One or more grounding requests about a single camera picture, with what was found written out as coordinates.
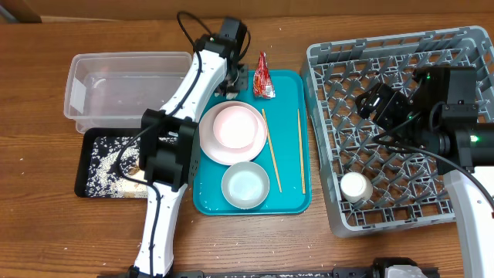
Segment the rice and food waste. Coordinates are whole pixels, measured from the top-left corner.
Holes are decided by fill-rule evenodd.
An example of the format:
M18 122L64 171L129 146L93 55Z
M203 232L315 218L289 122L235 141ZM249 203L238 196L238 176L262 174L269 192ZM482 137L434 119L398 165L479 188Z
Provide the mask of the rice and food waste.
M117 156L132 137L97 137L90 153L86 180L89 198L146 198L147 186L122 178L117 170ZM120 169L129 178L144 182L139 168L140 140L135 140L122 154Z

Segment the white paper cup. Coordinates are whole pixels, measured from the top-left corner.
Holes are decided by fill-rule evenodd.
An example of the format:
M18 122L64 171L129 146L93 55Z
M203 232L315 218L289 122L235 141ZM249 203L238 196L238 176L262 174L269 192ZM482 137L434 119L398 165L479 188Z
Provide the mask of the white paper cup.
M343 197L352 203L367 201L373 194L373 186L366 176L358 172L348 172L340 180Z

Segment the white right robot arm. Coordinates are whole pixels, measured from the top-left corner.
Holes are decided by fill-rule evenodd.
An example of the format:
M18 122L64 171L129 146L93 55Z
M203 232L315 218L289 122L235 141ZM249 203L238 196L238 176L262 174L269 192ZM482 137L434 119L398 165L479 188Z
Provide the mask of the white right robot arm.
M478 121L472 66L415 69L409 97L377 83L355 99L383 133L376 144L434 158L455 212L464 274L493 275L493 125Z

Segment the red snack wrapper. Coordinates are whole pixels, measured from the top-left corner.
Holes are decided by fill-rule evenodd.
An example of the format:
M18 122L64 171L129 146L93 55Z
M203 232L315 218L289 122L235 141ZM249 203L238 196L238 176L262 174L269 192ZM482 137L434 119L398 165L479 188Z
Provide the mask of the red snack wrapper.
M276 96L264 52L259 53L258 66L254 73L253 93L255 97L265 99L272 99Z

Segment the white tissue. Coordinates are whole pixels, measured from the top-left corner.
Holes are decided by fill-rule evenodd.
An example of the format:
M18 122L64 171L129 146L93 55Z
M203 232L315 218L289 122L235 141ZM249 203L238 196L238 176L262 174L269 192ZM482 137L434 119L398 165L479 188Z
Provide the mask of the white tissue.
M240 92L240 89L234 82L225 80L218 85L218 95L225 97L227 100L235 99Z

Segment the grey bowl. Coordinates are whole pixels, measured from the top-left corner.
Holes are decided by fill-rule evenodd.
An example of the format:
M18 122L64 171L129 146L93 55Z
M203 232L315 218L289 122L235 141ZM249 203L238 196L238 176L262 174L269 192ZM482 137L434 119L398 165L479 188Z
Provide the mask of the grey bowl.
M221 190L225 200L233 207L254 209L267 199L270 180L263 167L251 161L243 161L225 171Z

